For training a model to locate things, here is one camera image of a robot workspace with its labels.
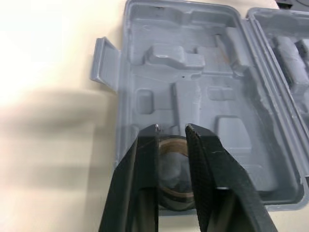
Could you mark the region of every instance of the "open tool case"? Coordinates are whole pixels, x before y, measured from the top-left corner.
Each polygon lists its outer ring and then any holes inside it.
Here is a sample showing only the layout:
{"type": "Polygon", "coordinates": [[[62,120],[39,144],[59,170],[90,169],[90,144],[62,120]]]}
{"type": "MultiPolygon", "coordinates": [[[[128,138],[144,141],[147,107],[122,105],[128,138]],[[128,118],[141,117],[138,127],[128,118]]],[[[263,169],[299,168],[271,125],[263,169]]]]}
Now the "open tool case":
{"type": "Polygon", "coordinates": [[[91,79],[119,95],[115,165],[139,130],[185,136],[193,123],[219,136],[267,210],[307,204],[309,13],[130,0],[123,48],[97,39],[91,79]]]}

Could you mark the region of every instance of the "gray plastic case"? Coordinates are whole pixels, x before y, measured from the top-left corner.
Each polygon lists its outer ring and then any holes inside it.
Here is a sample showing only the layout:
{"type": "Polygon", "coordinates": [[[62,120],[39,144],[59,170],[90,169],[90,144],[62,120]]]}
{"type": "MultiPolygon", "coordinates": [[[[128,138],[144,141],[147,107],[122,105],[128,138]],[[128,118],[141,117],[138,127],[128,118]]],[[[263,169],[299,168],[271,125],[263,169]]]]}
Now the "gray plastic case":
{"type": "MultiPolygon", "coordinates": [[[[298,209],[308,202],[308,130],[300,114],[306,115],[297,110],[304,100],[299,105],[292,99],[255,18],[263,18],[259,13],[264,14],[250,11],[241,19],[224,5],[126,3],[123,48],[97,39],[91,73],[92,80],[119,95],[115,165],[140,129],[159,124],[165,134],[185,136],[185,125],[194,123],[218,134],[268,210],[298,209]]],[[[300,18],[309,39],[308,15],[300,18]]],[[[305,90],[295,82],[299,96],[305,90]]]]}

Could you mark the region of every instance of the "tape roll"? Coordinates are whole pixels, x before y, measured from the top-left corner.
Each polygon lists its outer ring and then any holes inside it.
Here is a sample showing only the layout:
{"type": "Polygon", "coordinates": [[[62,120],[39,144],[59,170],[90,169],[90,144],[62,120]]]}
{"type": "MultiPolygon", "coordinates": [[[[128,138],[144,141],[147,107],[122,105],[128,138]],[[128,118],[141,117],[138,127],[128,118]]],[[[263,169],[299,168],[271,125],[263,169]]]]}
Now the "tape roll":
{"type": "Polygon", "coordinates": [[[169,136],[160,140],[159,185],[163,207],[173,211],[195,207],[185,137],[169,136]]]}

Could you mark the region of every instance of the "black object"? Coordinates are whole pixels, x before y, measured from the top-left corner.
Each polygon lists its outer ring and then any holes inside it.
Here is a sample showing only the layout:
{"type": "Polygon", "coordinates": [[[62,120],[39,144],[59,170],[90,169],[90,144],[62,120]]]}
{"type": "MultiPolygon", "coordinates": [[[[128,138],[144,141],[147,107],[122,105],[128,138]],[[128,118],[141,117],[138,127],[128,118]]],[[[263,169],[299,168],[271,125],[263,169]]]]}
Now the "black object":
{"type": "MultiPolygon", "coordinates": [[[[257,191],[210,130],[186,127],[200,230],[276,232],[257,191]]],[[[114,171],[99,232],[158,231],[157,125],[140,131],[114,171]]]]}

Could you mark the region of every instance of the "table surface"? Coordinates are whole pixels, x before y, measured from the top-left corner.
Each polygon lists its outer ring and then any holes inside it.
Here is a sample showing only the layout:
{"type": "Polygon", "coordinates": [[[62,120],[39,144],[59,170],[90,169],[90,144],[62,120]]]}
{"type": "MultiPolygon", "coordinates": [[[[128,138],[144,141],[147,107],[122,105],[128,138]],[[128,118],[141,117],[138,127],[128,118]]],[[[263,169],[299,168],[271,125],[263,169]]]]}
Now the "table surface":
{"type": "MultiPolygon", "coordinates": [[[[209,0],[276,8],[272,0],[209,0]]],[[[89,81],[95,39],[118,48],[124,0],[6,1],[0,8],[0,231],[95,232],[112,174],[117,96],[89,81]]],[[[308,231],[309,206],[271,212],[308,231]]],[[[160,231],[199,231],[161,217],[160,231]]]]}

